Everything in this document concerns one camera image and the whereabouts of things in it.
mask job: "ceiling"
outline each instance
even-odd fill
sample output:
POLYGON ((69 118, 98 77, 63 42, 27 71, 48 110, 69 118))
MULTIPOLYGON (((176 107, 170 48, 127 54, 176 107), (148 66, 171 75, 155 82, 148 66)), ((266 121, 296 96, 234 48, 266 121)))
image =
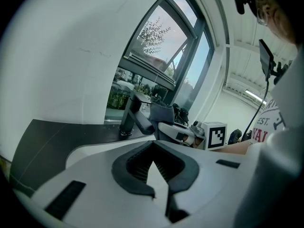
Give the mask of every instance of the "ceiling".
MULTIPOLYGON (((259 39, 263 39, 274 54, 275 62, 283 64, 295 58, 296 47, 283 42, 271 31, 257 23, 248 5, 245 6, 245 14, 238 14, 234 0, 221 0, 229 29, 230 48, 229 69, 226 84, 223 90, 244 102, 253 106, 260 102, 247 95, 248 89, 263 98, 266 81, 261 69, 259 58, 259 39)), ((269 80, 269 90, 274 87, 273 76, 269 80)))

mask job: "sky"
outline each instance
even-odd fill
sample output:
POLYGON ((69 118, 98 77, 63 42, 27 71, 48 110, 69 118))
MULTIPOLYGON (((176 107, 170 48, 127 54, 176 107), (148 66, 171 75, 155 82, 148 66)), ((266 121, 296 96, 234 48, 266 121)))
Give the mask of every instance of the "sky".
MULTIPOLYGON (((179 8, 184 12, 189 22, 194 26, 197 20, 196 15, 193 10, 186 2, 186 0, 174 0, 179 8)), ((157 18, 160 17, 160 23, 163 23, 162 28, 166 29, 171 27, 171 30, 164 34, 164 42, 160 45, 161 51, 155 53, 154 56, 163 60, 170 60, 174 53, 179 49, 179 47, 185 42, 187 39, 186 35, 183 33, 181 28, 177 25, 177 23, 165 12, 161 7, 157 7, 156 10, 152 13, 149 20, 156 21, 157 18)), ((198 49, 192 61, 191 67, 188 71, 187 78, 190 81, 190 84, 194 87, 200 73, 205 64, 205 60, 207 58, 207 54, 209 51, 209 45, 207 43, 207 39, 205 34, 202 35, 201 40, 199 42, 198 49)), ((174 62, 178 62, 182 56, 182 53, 179 53, 174 62)))

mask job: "black slot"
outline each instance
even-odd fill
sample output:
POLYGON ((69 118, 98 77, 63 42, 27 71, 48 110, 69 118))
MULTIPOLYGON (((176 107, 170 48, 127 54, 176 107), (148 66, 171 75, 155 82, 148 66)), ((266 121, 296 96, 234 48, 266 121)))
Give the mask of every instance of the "black slot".
POLYGON ((235 168, 235 169, 237 169, 240 165, 240 163, 226 161, 226 160, 218 160, 216 163, 220 164, 220 165, 225 165, 225 166, 228 166, 228 167, 232 167, 232 168, 235 168))
POLYGON ((53 217, 61 220, 67 211, 70 209, 85 183, 79 181, 72 181, 45 209, 47 213, 53 217))

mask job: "white box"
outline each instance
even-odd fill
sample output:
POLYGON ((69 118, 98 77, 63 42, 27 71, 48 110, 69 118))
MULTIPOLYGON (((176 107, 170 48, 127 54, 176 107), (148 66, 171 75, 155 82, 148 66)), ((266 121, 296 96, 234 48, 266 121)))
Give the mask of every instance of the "white box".
POLYGON ((201 128, 205 130, 205 150, 217 150, 225 145, 227 135, 227 124, 219 122, 202 123, 201 128))

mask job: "hair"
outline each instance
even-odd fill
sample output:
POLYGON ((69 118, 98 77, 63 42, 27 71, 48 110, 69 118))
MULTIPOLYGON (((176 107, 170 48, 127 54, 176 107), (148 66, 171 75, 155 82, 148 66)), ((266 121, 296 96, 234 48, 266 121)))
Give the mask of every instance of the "hair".
MULTIPOLYGON (((276 0, 276 2, 281 6, 294 27, 297 42, 302 43, 304 38, 303 25, 299 19, 303 8, 302 0, 276 0)), ((257 16, 256 0, 248 0, 248 3, 252 13, 257 16)))

